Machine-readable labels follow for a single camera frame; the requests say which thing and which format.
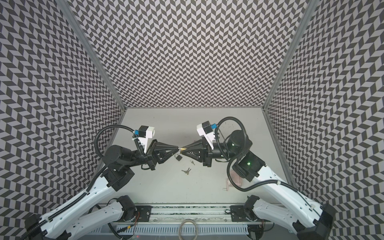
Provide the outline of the black padlock with keys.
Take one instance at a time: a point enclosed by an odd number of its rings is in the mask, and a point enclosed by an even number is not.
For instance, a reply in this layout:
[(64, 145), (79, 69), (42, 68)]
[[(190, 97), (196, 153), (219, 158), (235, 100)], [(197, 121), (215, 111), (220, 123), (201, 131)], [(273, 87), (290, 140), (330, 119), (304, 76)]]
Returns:
[(183, 158), (183, 157), (182, 157), (181, 155), (175, 154), (175, 159), (176, 159), (177, 161), (181, 161), (182, 158)]

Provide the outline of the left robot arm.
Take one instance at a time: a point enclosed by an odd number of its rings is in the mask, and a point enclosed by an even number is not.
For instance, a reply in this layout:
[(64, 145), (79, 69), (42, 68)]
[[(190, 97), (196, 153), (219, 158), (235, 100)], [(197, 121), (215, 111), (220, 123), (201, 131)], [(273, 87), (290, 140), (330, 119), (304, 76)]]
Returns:
[(174, 154), (179, 147), (153, 140), (146, 153), (113, 145), (102, 157), (104, 167), (89, 186), (66, 203), (44, 215), (32, 215), (25, 221), (22, 240), (76, 240), (92, 230), (115, 221), (131, 222), (138, 210), (127, 195), (110, 205), (89, 213), (102, 199), (118, 192), (134, 177), (133, 167), (147, 164), (154, 170)]

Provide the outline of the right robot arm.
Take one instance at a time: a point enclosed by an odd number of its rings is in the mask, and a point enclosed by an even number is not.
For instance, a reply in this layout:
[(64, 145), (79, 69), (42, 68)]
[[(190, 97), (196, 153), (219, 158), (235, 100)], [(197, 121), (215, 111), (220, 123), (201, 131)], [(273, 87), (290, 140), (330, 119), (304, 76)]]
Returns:
[(296, 234), (300, 240), (326, 240), (333, 228), (336, 210), (302, 194), (280, 178), (267, 164), (250, 151), (252, 142), (241, 130), (231, 133), (224, 143), (213, 142), (213, 134), (181, 149), (181, 154), (209, 167), (212, 160), (237, 157), (230, 174), (236, 174), (256, 188), (263, 188), (281, 206), (251, 195), (244, 203), (244, 214), (250, 221), (267, 220)]

